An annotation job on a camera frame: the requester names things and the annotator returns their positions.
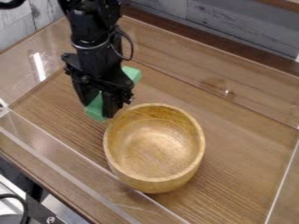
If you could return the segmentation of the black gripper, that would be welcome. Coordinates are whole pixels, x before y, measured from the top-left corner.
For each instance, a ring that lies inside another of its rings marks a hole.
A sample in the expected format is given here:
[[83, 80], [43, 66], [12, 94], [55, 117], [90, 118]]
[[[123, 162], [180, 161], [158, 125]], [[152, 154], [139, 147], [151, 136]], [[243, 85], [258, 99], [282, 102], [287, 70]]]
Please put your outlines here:
[[123, 55], [122, 38], [107, 38], [103, 41], [71, 40], [75, 53], [64, 53], [64, 71], [72, 79], [79, 100], [88, 106], [99, 95], [103, 98], [103, 116], [112, 118], [130, 103], [134, 82], [122, 70], [122, 62], [131, 60]]

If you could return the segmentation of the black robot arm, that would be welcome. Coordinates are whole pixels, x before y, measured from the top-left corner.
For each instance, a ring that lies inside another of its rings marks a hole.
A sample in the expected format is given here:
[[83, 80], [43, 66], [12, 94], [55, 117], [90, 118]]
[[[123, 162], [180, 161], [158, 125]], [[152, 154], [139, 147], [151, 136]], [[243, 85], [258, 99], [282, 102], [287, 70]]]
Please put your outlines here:
[[122, 63], [134, 58], [123, 53], [123, 42], [131, 38], [122, 30], [122, 0], [58, 0], [70, 22], [70, 42], [76, 52], [60, 58], [84, 106], [100, 98], [99, 112], [106, 118], [131, 102], [134, 81]]

